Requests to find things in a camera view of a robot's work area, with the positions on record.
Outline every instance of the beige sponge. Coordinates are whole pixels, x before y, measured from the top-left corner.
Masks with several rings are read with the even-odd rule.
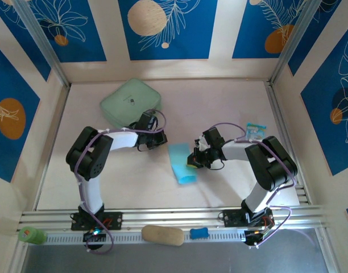
[[[181,246],[184,243],[184,232],[174,227],[147,225],[141,234],[145,241],[161,245]]]

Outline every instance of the orange circle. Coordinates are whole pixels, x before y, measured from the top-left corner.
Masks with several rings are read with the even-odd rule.
[[[57,43],[57,44],[60,45],[61,47],[65,47],[65,46],[67,46],[68,43],[69,43],[67,37],[62,36],[62,35],[60,35],[60,34],[58,34],[58,35],[56,35],[56,36],[54,37],[54,41],[55,41],[55,43]]]
[[[334,124],[340,124],[342,121],[342,111],[339,108],[335,108],[331,111],[331,121]]]
[[[19,139],[25,129],[26,115],[22,104],[14,98],[0,102],[0,131],[9,139]]]
[[[265,41],[265,50],[271,54],[277,54],[283,51],[283,48],[293,31],[294,26],[292,24],[287,24],[282,28],[274,30],[269,36],[267,36]]]

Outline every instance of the green roll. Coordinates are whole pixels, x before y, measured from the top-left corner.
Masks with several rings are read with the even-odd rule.
[[[33,243],[35,245],[41,245],[46,242],[47,234],[45,231],[36,229],[31,226],[23,227],[19,232],[19,240],[26,243]]]

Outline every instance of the beige circle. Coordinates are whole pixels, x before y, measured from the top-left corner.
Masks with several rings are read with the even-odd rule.
[[[262,0],[250,0],[250,4],[255,6],[261,3]]]
[[[12,6],[11,0],[1,0],[2,2]]]
[[[168,44],[168,43],[162,43],[162,44],[161,44],[161,47],[164,48],[164,49],[166,49],[166,48],[169,47],[169,44]]]
[[[135,3],[127,19],[131,29],[141,36],[158,34],[167,25],[165,11],[153,0],[140,0]]]

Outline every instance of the white tabletop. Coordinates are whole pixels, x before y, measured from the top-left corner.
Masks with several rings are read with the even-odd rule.
[[[264,83],[261,81],[160,80],[147,81],[161,94],[162,111],[168,124],[168,143],[194,140],[218,122],[247,122],[267,126],[267,135],[279,132]],[[85,126],[110,128],[99,104],[122,82],[73,84],[53,148],[38,203],[39,210],[77,209],[80,200],[73,173],[65,157]],[[218,127],[225,140],[241,133],[232,126]],[[225,162],[221,171],[199,169],[197,182],[180,185],[173,172],[168,147],[149,152],[124,148],[109,155],[101,173],[102,199],[106,208],[204,208],[240,206],[255,185],[248,162]],[[276,196],[273,205],[298,205],[295,189]]]

